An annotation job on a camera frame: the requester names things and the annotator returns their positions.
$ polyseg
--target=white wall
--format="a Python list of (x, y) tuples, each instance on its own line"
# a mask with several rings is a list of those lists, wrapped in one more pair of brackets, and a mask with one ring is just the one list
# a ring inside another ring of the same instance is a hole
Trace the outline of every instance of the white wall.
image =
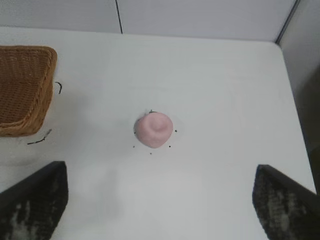
[(115, 0), (0, 0), (0, 25), (120, 32)]
[(118, 0), (124, 33), (274, 41), (294, 0)]
[(320, 145), (320, 1), (302, 0), (280, 42), (306, 146)]

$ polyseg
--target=black mark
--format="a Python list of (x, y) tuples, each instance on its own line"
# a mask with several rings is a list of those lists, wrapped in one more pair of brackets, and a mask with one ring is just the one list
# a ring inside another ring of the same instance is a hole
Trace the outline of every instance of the black mark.
[(124, 34), (124, 31), (122, 30), (122, 24), (121, 24), (121, 18), (120, 18), (120, 11), (119, 11), (119, 5), (118, 1), (115, 0), (115, 7), (116, 7), (116, 13), (118, 14), (118, 20), (119, 20), (119, 25), (120, 25), (120, 32), (121, 34)]
[(55, 83), (56, 83), (56, 84), (59, 84), (59, 86), (60, 86), (60, 90), (59, 90), (59, 94), (60, 94), (61, 91), (62, 91), (62, 84), (61, 84), (60, 82), (58, 82), (58, 81), (55, 81)]
[(38, 144), (38, 143), (43, 142), (46, 139), (46, 137), (48, 137), (48, 135), (51, 133), (51, 131), (52, 131), (52, 129), (49, 129), (49, 131), (46, 132), (46, 134), (44, 135), (44, 137), (41, 140), (29, 142), (29, 143), (27, 143), (27, 145)]

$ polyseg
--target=white table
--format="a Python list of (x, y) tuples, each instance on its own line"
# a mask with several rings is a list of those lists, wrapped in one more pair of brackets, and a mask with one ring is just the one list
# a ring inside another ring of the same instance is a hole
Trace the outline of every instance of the white table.
[[(266, 240), (252, 205), (257, 165), (315, 190), (273, 43), (1, 27), (0, 45), (58, 53), (63, 89), (41, 131), (0, 139), (0, 191), (66, 162), (54, 240)], [(177, 130), (158, 149), (133, 133), (150, 110)]]

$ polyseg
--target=pink dough ball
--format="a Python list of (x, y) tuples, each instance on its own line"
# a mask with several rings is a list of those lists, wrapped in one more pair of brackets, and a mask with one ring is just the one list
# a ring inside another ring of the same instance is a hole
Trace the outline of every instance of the pink dough ball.
[(171, 119), (160, 112), (151, 112), (135, 124), (135, 134), (141, 143), (150, 148), (161, 147), (174, 130)]

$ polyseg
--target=wicker basket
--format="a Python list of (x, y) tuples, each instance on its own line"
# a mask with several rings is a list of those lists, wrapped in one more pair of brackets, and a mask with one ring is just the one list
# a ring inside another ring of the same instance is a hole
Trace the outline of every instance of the wicker basket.
[(53, 94), (57, 53), (45, 46), (0, 46), (0, 136), (35, 134)]

